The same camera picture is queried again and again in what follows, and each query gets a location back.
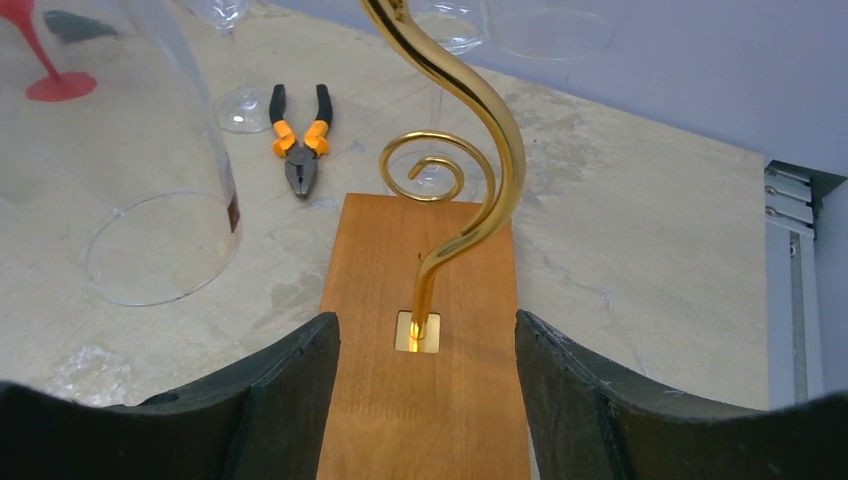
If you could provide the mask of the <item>clear round wine glass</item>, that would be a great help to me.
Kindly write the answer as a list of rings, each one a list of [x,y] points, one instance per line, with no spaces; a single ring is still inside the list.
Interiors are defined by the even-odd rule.
[[[500,50],[567,62],[606,49],[631,6],[620,0],[491,0],[481,10],[484,30]]]

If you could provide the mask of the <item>wooden rack base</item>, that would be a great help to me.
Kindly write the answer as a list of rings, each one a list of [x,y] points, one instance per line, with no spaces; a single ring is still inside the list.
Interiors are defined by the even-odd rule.
[[[421,261],[476,210],[345,198],[321,301],[341,345],[319,478],[530,476],[509,227],[438,270],[424,335],[412,334]]]

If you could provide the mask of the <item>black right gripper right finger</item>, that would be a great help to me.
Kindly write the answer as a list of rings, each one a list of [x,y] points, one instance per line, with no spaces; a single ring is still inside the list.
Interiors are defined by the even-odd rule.
[[[544,479],[843,479],[843,392],[761,411],[654,381],[516,314],[515,352]]]

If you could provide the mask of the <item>clear champagne flute with label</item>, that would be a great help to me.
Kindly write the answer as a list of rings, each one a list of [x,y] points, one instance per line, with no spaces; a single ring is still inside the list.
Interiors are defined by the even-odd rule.
[[[163,1],[34,1],[56,69],[98,85],[37,102],[47,72],[1,17],[1,277],[6,286],[75,280],[102,298],[148,306],[218,276],[240,240],[230,160],[208,89]],[[46,10],[110,24],[119,38],[62,44]]]

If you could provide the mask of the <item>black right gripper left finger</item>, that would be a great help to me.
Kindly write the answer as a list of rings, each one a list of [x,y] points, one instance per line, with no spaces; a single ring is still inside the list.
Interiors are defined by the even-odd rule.
[[[1,385],[5,479],[313,479],[340,328],[322,313],[231,365],[135,406]]]

